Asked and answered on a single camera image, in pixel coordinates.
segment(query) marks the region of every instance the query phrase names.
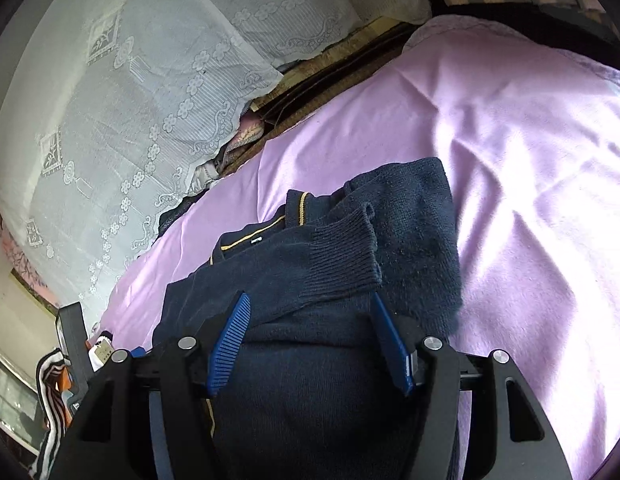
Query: folded clothes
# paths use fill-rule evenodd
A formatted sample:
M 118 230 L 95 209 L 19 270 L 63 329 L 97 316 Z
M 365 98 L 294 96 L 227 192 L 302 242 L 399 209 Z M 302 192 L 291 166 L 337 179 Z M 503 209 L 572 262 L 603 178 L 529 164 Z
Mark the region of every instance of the folded clothes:
M 244 344 L 213 400 L 215 444 L 237 478 L 398 478 L 417 406 L 378 349 L 368 313 L 380 288 L 428 333 L 455 330 L 455 210 L 439 159 L 382 166 L 330 196 L 291 190 L 272 219 L 222 235 L 168 285 L 154 345 L 196 332 L 236 290 L 250 296 Z

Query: window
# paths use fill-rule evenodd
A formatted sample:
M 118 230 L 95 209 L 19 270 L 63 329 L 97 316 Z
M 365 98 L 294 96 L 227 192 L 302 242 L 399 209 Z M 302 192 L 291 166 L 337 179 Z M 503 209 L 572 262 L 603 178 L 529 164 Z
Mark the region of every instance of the window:
M 0 362 L 0 425 L 28 446 L 40 449 L 45 417 L 36 392 Z

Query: pink fabric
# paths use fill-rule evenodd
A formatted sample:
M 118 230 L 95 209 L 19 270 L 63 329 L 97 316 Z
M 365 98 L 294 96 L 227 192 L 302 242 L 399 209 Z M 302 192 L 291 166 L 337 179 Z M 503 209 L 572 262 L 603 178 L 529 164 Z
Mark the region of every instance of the pink fabric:
M 30 288 L 41 298 L 48 301 L 50 304 L 59 307 L 60 304 L 58 298 L 56 298 L 56 295 L 49 288 L 47 288 L 47 285 L 45 285 L 45 282 L 41 276 L 39 276 L 39 273 L 36 272 L 34 266 L 25 256 L 23 249 L 21 249 L 21 247 L 16 243 L 16 240 L 14 240 L 14 237 L 4 225 L 1 225 L 0 227 L 0 242 L 4 253 L 8 257 L 8 260 L 23 281 L 26 282 L 27 285 L 29 285 Z
M 458 212 L 452 343 L 514 356 L 584 480 L 620 436 L 620 73 L 448 19 L 218 182 L 130 266 L 101 328 L 149 348 L 167 283 L 223 232 L 269 219 L 290 188 L 329 194 L 435 155 Z

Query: ribbed cuff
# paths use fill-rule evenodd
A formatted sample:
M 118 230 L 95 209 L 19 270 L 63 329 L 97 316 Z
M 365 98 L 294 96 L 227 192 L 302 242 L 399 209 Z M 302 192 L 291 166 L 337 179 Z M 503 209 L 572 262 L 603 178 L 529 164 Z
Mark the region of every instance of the ribbed cuff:
M 317 227 L 310 247 L 304 300 L 325 301 L 372 290 L 381 284 L 376 261 L 372 204 L 363 203 L 346 218 Z

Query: black white striped cloth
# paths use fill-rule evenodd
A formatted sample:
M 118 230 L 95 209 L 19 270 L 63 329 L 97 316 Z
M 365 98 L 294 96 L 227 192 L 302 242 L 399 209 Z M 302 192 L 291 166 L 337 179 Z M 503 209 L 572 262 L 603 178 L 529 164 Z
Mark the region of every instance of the black white striped cloth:
M 65 366 L 65 358 L 58 348 L 45 355 L 36 366 L 36 389 L 49 429 L 43 439 L 39 456 L 29 470 L 34 480 L 48 478 L 61 446 L 61 439 L 65 435 L 65 406 L 61 400 L 61 392 L 56 389 L 56 381 Z

